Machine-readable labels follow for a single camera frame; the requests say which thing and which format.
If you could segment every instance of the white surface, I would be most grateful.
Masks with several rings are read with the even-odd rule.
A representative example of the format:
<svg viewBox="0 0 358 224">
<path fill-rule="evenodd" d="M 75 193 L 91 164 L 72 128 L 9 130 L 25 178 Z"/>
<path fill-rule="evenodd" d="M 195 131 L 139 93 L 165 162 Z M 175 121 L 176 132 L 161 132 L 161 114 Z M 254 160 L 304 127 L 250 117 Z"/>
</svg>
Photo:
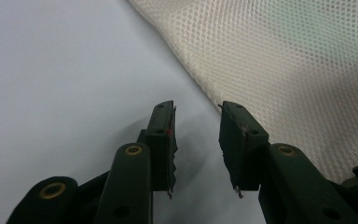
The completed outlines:
<svg viewBox="0 0 358 224">
<path fill-rule="evenodd" d="M 154 223 L 263 223 L 257 194 L 232 191 L 219 113 L 129 3 L 0 1 L 0 223 L 45 178 L 108 170 L 171 99 L 177 185 Z"/>
<path fill-rule="evenodd" d="M 217 105 L 341 183 L 358 165 L 358 0 L 130 0 Z"/>
</svg>

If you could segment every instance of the perforated fabric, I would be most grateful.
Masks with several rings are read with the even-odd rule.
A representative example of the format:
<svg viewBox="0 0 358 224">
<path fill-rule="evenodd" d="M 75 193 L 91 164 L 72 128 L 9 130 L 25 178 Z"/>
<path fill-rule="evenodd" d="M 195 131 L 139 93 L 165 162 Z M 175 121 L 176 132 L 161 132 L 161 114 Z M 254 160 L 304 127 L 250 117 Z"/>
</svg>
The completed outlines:
<svg viewBox="0 0 358 224">
<path fill-rule="evenodd" d="M 336 182 L 358 165 L 358 0 L 131 0 L 215 105 Z"/>
</svg>

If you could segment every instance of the gray surface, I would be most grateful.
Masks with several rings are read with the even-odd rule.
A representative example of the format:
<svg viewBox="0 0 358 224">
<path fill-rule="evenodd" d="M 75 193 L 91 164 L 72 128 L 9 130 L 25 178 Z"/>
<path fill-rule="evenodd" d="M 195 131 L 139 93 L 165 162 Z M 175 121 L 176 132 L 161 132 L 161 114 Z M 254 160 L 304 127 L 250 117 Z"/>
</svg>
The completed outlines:
<svg viewBox="0 0 358 224">
<path fill-rule="evenodd" d="M 219 113 L 130 4 L 0 1 L 0 223 L 45 178 L 108 170 L 171 99 L 178 182 L 155 193 L 154 223 L 263 223 L 256 193 L 232 191 Z"/>
</svg>

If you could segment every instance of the white cloth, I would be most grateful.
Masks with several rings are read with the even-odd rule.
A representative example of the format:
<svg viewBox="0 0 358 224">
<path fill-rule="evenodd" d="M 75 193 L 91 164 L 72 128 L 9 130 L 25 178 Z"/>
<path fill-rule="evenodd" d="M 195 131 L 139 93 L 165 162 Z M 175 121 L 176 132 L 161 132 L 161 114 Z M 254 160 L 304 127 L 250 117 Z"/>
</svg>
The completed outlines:
<svg viewBox="0 0 358 224">
<path fill-rule="evenodd" d="M 326 178 L 341 182 L 353 175 L 358 0 L 131 3 L 215 105 L 244 105 L 271 143 L 299 147 Z"/>
</svg>

